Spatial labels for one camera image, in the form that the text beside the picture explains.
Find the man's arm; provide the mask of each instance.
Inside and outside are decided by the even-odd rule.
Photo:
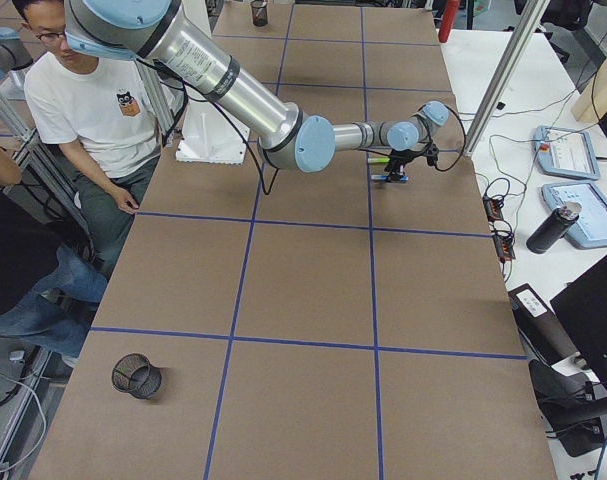
[[[59,147],[72,165],[114,199],[120,210],[130,214],[136,213],[139,205],[132,194],[112,183],[78,139],[69,143],[61,143]]]
[[[15,185],[20,181],[21,169],[0,147],[0,187]]]

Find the jeans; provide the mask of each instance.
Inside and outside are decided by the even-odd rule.
[[[56,256],[58,267],[36,282],[12,310],[0,316],[0,335],[78,357],[90,323],[72,318],[41,294],[56,288],[76,300],[98,303],[107,280],[66,245],[59,246]]]
[[[158,157],[153,158],[135,172],[113,178],[112,182],[129,191],[140,204],[157,163]],[[121,254],[134,215],[119,210],[114,199],[86,176],[79,174],[74,184],[79,191],[81,211],[90,229],[96,256],[103,261],[102,271],[109,276]]]

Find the cardboard table surface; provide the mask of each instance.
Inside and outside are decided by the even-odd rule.
[[[268,15],[226,3],[213,38],[310,114],[455,108],[429,13]],[[436,136],[443,168],[458,128]],[[377,168],[341,152],[265,196],[249,157],[168,149],[31,478],[553,479],[469,159],[417,159],[407,184]],[[110,383],[132,352],[161,368],[151,400]]]

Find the computer monitor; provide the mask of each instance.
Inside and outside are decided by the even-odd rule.
[[[566,451],[578,456],[599,448],[607,433],[607,255],[550,303],[559,323],[601,382],[575,395],[576,384],[571,386],[570,379],[559,379],[549,367],[545,370],[530,364],[541,412],[559,432],[557,438]],[[541,399],[541,391],[563,382],[565,394],[544,395]],[[537,383],[544,388],[537,389]]]
[[[581,356],[607,389],[607,255],[550,303]]]

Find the man's hand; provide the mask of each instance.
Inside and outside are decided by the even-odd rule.
[[[134,200],[132,194],[124,188],[114,185],[114,188],[112,188],[108,193],[116,202],[116,206],[119,207],[119,210],[123,210],[125,213],[132,215],[138,211],[139,204],[136,203],[136,200]]]

